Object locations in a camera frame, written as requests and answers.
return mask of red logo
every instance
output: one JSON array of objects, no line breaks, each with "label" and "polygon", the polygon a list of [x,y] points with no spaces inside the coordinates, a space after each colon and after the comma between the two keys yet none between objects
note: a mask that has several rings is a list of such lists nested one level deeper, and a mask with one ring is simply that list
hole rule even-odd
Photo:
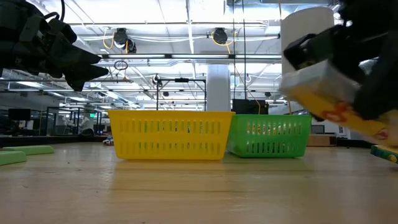
[{"label": "red logo", "polygon": [[380,130],[377,134],[374,135],[374,138],[377,140],[386,140],[388,138],[388,130],[386,128]]},{"label": "red logo", "polygon": [[322,117],[336,123],[347,122],[347,119],[342,115],[342,113],[345,112],[347,108],[348,108],[347,103],[340,102],[336,105],[336,110],[322,112]]}]

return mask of ceiling light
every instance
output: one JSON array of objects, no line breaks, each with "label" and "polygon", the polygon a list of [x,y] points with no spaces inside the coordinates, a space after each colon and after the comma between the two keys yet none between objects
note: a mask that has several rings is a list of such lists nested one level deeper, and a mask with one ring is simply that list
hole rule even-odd
[{"label": "ceiling light", "polygon": [[108,55],[109,58],[165,58],[165,55],[161,54],[154,54],[154,55],[147,55],[147,54],[113,54]]},{"label": "ceiling light", "polygon": [[107,54],[110,54],[106,49],[100,49],[102,52],[106,52]]},{"label": "ceiling light", "polygon": [[53,92],[49,92],[49,93],[53,94],[54,96],[64,97],[63,95],[61,95],[59,93],[53,93]]},{"label": "ceiling light", "polygon": [[37,90],[37,89],[8,89],[7,91],[31,91],[31,92],[33,92],[33,91],[40,91],[40,90]]},{"label": "ceiling light", "polygon": [[42,85],[37,84],[37,83],[35,83],[35,82],[17,82],[17,83],[18,83],[18,84],[21,84],[21,85],[25,85],[25,86],[35,87],[35,88],[40,88],[40,87],[42,87]]},{"label": "ceiling light", "polygon": [[194,55],[194,54],[177,54],[172,55],[172,58],[228,58],[229,55]]},{"label": "ceiling light", "polygon": [[82,90],[82,91],[107,91],[107,90]]},{"label": "ceiling light", "polygon": [[70,97],[72,100],[76,100],[76,101],[88,101],[86,98],[82,98],[82,97]]},{"label": "ceiling light", "polygon": [[237,55],[236,58],[246,59],[282,59],[281,55]]},{"label": "ceiling light", "polygon": [[132,108],[134,108],[134,109],[141,108],[141,106],[140,106],[140,105],[137,105],[137,104],[130,104],[130,107],[132,107]]},{"label": "ceiling light", "polygon": [[165,100],[159,100],[162,102],[167,102],[167,101],[176,101],[176,102],[204,102],[205,100],[189,100],[189,99],[165,99]]},{"label": "ceiling light", "polygon": [[266,102],[271,102],[271,103],[285,103],[286,100],[266,100]]},{"label": "ceiling light", "polygon": [[107,94],[110,98],[114,98],[115,100],[119,99],[119,96],[111,91],[108,91],[105,94]]},{"label": "ceiling light", "polygon": [[74,90],[43,90],[43,91],[74,91]]}]

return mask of white pillar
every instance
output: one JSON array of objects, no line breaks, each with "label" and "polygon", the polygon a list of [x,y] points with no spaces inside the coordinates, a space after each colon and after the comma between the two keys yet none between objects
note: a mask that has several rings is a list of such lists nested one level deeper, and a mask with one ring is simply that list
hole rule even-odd
[{"label": "white pillar", "polygon": [[[333,10],[327,7],[313,7],[288,15],[280,24],[282,53],[293,41],[307,34],[318,34],[335,25]],[[294,72],[293,66],[282,56],[282,74]]]},{"label": "white pillar", "polygon": [[228,65],[207,66],[207,111],[231,111],[229,76]]}]

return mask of table surface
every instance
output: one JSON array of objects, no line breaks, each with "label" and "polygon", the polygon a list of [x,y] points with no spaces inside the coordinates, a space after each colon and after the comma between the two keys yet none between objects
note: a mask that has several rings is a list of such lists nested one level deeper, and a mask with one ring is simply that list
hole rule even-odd
[{"label": "table surface", "polygon": [[0,166],[0,223],[396,223],[398,166],[366,149],[300,159],[123,161],[101,143]]}]

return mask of yellow box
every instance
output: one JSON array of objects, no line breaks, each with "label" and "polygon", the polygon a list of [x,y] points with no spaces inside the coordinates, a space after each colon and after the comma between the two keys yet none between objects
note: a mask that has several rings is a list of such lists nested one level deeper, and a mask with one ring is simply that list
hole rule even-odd
[{"label": "yellow box", "polygon": [[281,92],[311,113],[355,130],[376,144],[397,147],[398,111],[390,111],[378,120],[363,120],[350,107],[358,89],[358,83],[327,61],[288,73],[280,84]]},{"label": "yellow box", "polygon": [[109,110],[120,159],[224,157],[234,112]]}]

